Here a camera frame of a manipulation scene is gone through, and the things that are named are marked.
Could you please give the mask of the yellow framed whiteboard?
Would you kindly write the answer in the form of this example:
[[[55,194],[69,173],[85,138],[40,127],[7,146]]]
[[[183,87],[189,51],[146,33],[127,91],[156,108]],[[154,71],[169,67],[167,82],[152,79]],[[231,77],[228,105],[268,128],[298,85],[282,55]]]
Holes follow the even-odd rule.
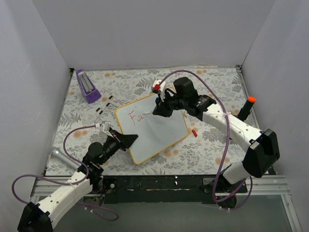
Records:
[[[115,110],[115,117],[122,134],[137,134],[129,149],[135,164],[139,165],[185,139],[188,130],[182,111],[174,111],[171,117],[143,115],[156,106],[156,94],[151,94]]]

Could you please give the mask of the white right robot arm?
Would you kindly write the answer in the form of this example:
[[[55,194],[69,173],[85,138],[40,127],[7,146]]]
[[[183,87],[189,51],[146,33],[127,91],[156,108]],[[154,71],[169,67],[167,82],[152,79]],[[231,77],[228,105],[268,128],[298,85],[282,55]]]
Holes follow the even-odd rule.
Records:
[[[249,97],[240,112],[234,116],[225,113],[213,98],[199,95],[193,82],[187,77],[176,79],[173,82],[174,90],[167,88],[165,84],[156,80],[152,85],[152,92],[158,95],[153,115],[170,117],[175,110],[185,110],[221,132],[229,132],[232,141],[245,151],[243,160],[221,171],[218,180],[207,184],[207,189],[216,187],[218,191],[229,192],[237,182],[249,176],[262,177],[280,158],[276,133],[270,129],[262,131],[244,122],[256,102],[254,97]]]

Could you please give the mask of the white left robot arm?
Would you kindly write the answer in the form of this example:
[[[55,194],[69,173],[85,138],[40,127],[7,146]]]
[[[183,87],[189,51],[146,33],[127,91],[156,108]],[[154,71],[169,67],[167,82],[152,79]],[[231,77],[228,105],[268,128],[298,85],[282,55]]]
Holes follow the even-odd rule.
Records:
[[[136,134],[121,134],[108,129],[105,143],[94,142],[79,162],[80,166],[59,188],[38,203],[29,202],[17,226],[19,232],[51,232],[60,219],[89,193],[103,187],[102,165],[118,150],[126,151],[137,140]]]

